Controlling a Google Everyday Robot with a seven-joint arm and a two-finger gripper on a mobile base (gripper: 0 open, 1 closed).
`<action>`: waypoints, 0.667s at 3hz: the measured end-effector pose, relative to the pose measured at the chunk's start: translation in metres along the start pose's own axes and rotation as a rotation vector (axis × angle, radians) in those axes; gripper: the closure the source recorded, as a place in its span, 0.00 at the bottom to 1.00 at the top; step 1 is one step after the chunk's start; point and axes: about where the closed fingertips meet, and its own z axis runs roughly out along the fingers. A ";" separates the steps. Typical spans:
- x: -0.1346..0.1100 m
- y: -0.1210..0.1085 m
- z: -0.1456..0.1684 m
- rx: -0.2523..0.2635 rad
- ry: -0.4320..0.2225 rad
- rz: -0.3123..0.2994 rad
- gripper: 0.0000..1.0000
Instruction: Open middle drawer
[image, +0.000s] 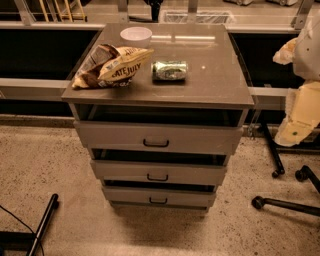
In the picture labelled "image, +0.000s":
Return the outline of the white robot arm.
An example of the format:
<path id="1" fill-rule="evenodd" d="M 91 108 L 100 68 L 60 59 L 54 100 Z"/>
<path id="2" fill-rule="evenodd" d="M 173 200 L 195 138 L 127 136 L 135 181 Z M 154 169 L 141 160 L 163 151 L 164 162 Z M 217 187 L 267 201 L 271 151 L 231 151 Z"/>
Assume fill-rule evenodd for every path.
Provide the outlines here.
<path id="1" fill-rule="evenodd" d="M 275 142 L 291 147 L 307 138 L 320 124 L 320 13 L 317 12 L 299 35 L 285 43 L 273 56 L 278 64 L 293 64 L 294 74 L 303 78 L 298 89 L 289 89 L 285 118 Z"/>

